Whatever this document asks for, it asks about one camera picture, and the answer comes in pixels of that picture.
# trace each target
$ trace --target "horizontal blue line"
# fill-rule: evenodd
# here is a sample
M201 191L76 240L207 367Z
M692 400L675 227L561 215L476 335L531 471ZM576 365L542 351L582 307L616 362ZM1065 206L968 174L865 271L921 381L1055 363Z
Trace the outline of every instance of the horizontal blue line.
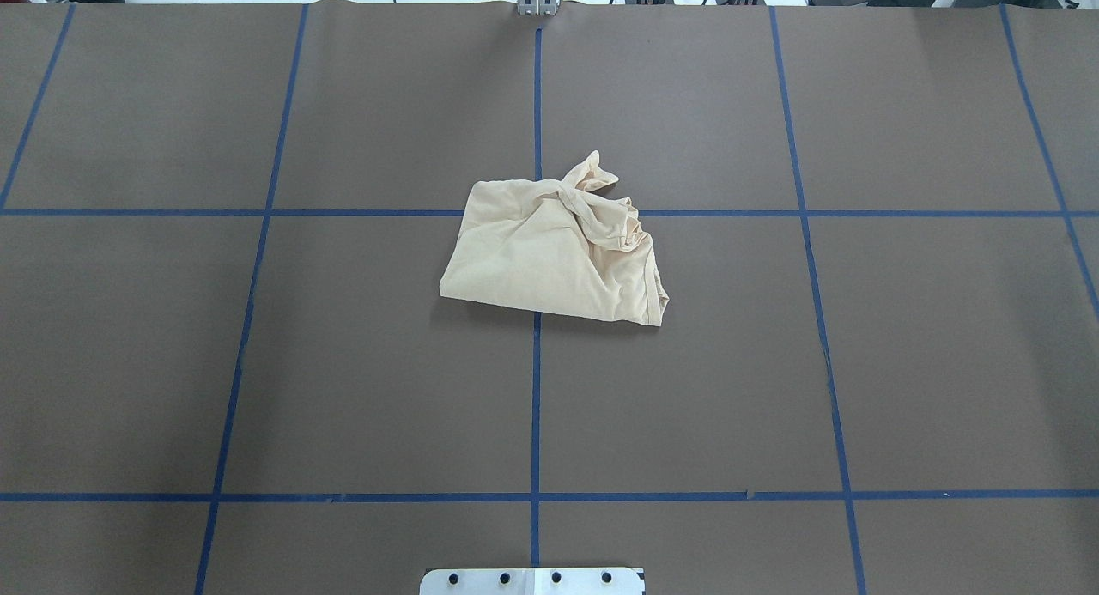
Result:
M736 503L843 500L843 492L440 492L378 494L173 494L113 492L3 492L0 503ZM1099 498L1099 489L854 491L854 500L965 498Z
M785 209L655 209L640 211L650 218L798 218ZM38 217L263 217L264 209L2 209L0 216ZM271 209L274 217L443 217L459 218L462 209ZM1061 211L925 211L925 210L808 210L811 218L1063 218ZM1099 218L1099 211L1068 211L1074 218Z

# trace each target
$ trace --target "crumpled beige cloth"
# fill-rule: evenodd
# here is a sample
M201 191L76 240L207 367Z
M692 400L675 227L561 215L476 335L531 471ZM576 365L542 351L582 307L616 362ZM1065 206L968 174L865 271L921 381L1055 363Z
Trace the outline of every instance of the crumpled beige cloth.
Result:
M474 185L439 294L510 308L659 326L653 238L629 198L597 189L618 181L595 151L563 180Z

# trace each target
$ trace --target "vertical blue line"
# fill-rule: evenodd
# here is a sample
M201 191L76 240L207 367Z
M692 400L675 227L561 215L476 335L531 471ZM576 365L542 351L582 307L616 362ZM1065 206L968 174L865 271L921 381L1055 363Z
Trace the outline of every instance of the vertical blue line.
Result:
M248 284L248 301L244 308L244 326L241 329L241 341L236 345L236 365L233 368L233 385L229 392L229 406L225 410L225 427L221 433L221 448L218 451L218 469L214 471L213 498L207 514L207 529L202 538L202 554L199 557L198 574L195 579L195 595L202 595L206 588L206 574L210 564L210 551L213 547L213 533L218 526L218 507L221 489L225 481L225 463L229 461L229 442L233 437L233 420L236 417L236 404L241 394L241 379L244 376L244 352L252 333L252 318L255 312L256 284L259 280L259 267L264 262L264 251L267 249L267 231L270 228L271 208L275 206L275 191L278 187L279 167L282 162L282 147L286 144L286 130L290 123L290 107L293 104L293 87L298 79L298 63L301 59L301 44L306 35L306 20L309 16L309 4L301 5L301 18L298 20L298 38L293 46L293 59L290 63L290 79L287 81L286 100L282 103L282 121L279 124L278 142L275 145L275 159L271 165L270 184L267 187L267 203L264 208L264 221L259 227L259 242L256 245L256 261L252 266L252 282Z
M534 178L542 178L542 26L534 31ZM542 563L539 494L542 489L542 312L534 312L531 378L531 566Z
M782 46L778 36L778 16L775 8L770 12L770 34L775 45L775 65L778 69L778 88L782 96L782 114L786 118L786 141L789 144L790 166L793 169L793 189L798 197L801 217L801 239L806 246L806 263L809 268L809 285L813 295L813 310L817 313L817 333L824 353L828 372L828 390L832 401L832 434L835 437L835 454L840 463L840 482L843 485L844 508L847 513L847 537L851 540L851 557L855 570L855 585L859 595L866 595L866 577L863 571L863 552L858 541L858 525L855 520L855 502L851 494L851 476L847 471L847 450L843 440L843 422L840 419L840 399L835 392L835 375L832 371L832 352L828 344L828 326L824 323L824 308L821 305L820 280L817 277L817 257L813 255L812 235L809 232L809 210L806 205L804 188L801 184L801 164L793 136L793 117L790 113L790 96L786 86L786 69L782 65Z
M1068 240L1073 244L1073 253L1076 254L1076 264L1080 267L1080 273L1084 276L1084 287L1087 289L1088 298L1091 300L1091 311L1095 312L1096 319L1099 320L1099 296L1096 294L1096 286L1091 280L1091 272L1088 271L1088 263L1084 258L1080 241L1076 236L1073 217L1068 213L1068 203L1065 202L1065 194L1061 189L1057 170L1053 167L1053 158L1050 157L1050 148L1045 143L1045 134L1042 133L1042 125L1037 122L1037 112L1034 111L1034 102L1031 101L1030 90L1026 89L1023 68L1019 64L1019 52L1015 51L1015 38L1011 32L1011 22L1008 20L1008 8L1003 3L1000 3L1000 21L1003 23L1003 36L1008 40L1008 52L1011 53L1011 64L1015 68L1015 79L1019 80L1019 90L1023 96L1023 104L1026 106L1026 114L1030 115L1031 126L1034 129L1034 137L1037 140L1037 147L1042 152L1042 161L1045 162L1045 172L1048 173L1050 183L1053 184L1053 195L1056 196L1057 206L1061 207L1061 216L1065 220Z
M42 84L38 85L38 93L34 96L31 113L26 117L23 133L19 136L19 144L15 145L15 154L11 158L11 168L8 168L8 178L3 181L3 190L0 190L0 209L3 209L3 206L8 202L11 186L15 184L15 173L19 170L19 163L23 159L23 150L26 148L26 141L31 137L31 128L34 126L34 120L38 118L38 108L42 107L42 99L46 96L46 87L49 86L49 78L54 75L57 58L62 55L62 46L65 44L65 37L68 35L68 27L73 23L74 13L76 13L76 5L69 3L68 11L65 12L65 21L62 22L62 31L57 35L57 43L54 44L54 53L49 56L46 73L43 74Z

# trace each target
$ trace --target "blue grid line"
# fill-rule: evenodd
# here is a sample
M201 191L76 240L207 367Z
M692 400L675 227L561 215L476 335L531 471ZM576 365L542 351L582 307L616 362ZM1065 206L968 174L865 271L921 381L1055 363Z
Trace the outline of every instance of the blue grid line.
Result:
M542 26L534 31L534 179L542 178ZM534 312L531 356L531 566L542 564L542 312Z
M1057 218L1066 211L931 211L908 209L808 209L811 218ZM1099 211L1067 211L1073 218L1099 218ZM31 217L442 217L460 218L462 209L0 209L0 216ZM800 218L798 209L650 209L648 218Z
M801 184L801 165L798 162L798 146L793 135L793 117L790 112L790 96L786 86L786 69L782 65L782 45L778 33L778 16L775 8L770 12L770 35L775 46L775 66L778 70L778 88L782 97L782 114L786 119L786 139L789 142L790 166L793 170L793 189L798 197L798 210L801 213L801 238L804 240L806 263L809 268L809 285L813 295L813 309L817 313L817 332L820 335L821 350L824 353L824 366L828 373L828 390L832 401L832 433L835 437L835 453L840 466L840 482L843 486L844 508L847 513L847 535L851 539L851 557L854 563L855 584L859 595L866 595L866 577L863 571L862 546L858 541L858 524L855 519L855 502L851 496L851 476L847 471L847 450L843 440L843 422L840 419L840 399L835 390L835 373L832 370L832 352L828 343L828 326L824 324L824 309L821 305L820 282L817 277L817 258L813 255L812 235L809 231L809 212L806 206L804 187Z
M49 86L49 78L54 75L54 67L57 66L57 58L62 55L62 46L65 45L65 37L68 36L69 25L73 24L73 14L76 13L76 5L69 3L68 11L65 12L65 21L62 22L62 30L57 34L57 43L54 44L54 52L49 55L49 63L46 65L46 73L42 75L42 84L38 85L38 93L34 96L34 103L31 106L31 113L26 117L26 124L23 125L23 133L19 136L19 144L15 145L15 154L11 158L11 167L8 168L8 178L3 181L3 189L0 190L0 209L8 202L8 195L11 194L11 186L15 184L15 173L19 172L19 163L23 161L23 150L26 148L26 141L31 137L31 129L34 120L38 118L38 109L42 107L42 99L46 96L46 87Z
M1045 172L1050 175L1050 183L1053 185L1053 195L1057 197L1057 206L1061 207L1061 216L1065 220L1065 230L1068 231L1068 240L1073 244L1073 253L1076 254L1076 264L1080 267L1084 287L1087 289L1088 298L1091 299L1091 310L1095 312L1096 319L1099 320L1099 295L1096 294L1091 272L1088 271L1088 263L1084 258L1084 251L1080 249L1080 241L1076 236L1076 228L1073 225L1073 218L1068 212L1068 205L1065 202L1065 192L1061 189L1061 180L1057 179L1057 170L1053 167L1053 158L1050 156L1050 148L1045 143L1045 134L1042 133L1042 124L1037 121L1037 112L1034 111L1034 102L1031 101L1030 90L1028 90L1026 80L1023 78L1023 68L1019 64L1019 52L1015 49L1015 37L1011 32L1011 22L1008 19L1008 8L1002 2L1000 3L1000 22L1003 24L1003 36L1008 41L1008 52L1011 54L1011 64L1015 69L1015 79L1019 80L1019 92L1022 93L1023 104L1026 106L1026 114L1034 129L1037 147L1042 152L1042 161L1045 162Z
M901 489L844 492L542 492L540 503L784 503L847 500L966 500L1099 498L1096 488L1035 489ZM219 503L234 504L431 504L531 503L526 492L440 493L130 493L130 492L0 492L0 503Z
M199 569L195 579L195 595L202 595L206 587L207 568L210 564L210 550L213 547L213 533L218 526L219 497L225 481L225 463L229 461L229 442L233 436L233 419L236 416L236 404L241 393L241 379L244 376L244 351L248 345L252 332L252 318L255 312L256 283L259 279L259 267L264 262L264 251L267 247L267 232L270 229L271 208L275 205L275 192L278 188L279 168L282 162L282 148L286 145L286 131L290 123L290 108L293 104L293 87L298 79L298 63L301 59L301 44L306 35L306 21L309 18L309 4L301 5L301 18L298 21L298 38L293 46L293 59L290 63L290 78L287 81L286 101L282 104L282 121L279 124L278 142L275 145L275 159L271 165L270 184L267 187L267 203L264 208L264 221L259 228L259 242L256 244L256 261L252 267L252 282L248 284L248 299L244 309L244 326L241 329L241 341L236 349L236 364L233 370L233 385L229 393L229 406L225 409L225 427L222 430L221 448L218 451L218 466L214 471L213 498L207 515L206 535L202 538L202 554L199 558Z

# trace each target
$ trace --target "folded fabric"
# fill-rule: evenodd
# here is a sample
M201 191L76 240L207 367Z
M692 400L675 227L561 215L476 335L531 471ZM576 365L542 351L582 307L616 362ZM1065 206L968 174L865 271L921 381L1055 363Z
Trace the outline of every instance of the folded fabric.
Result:
M653 238L593 151L565 178L474 185L439 294L510 308L659 326Z

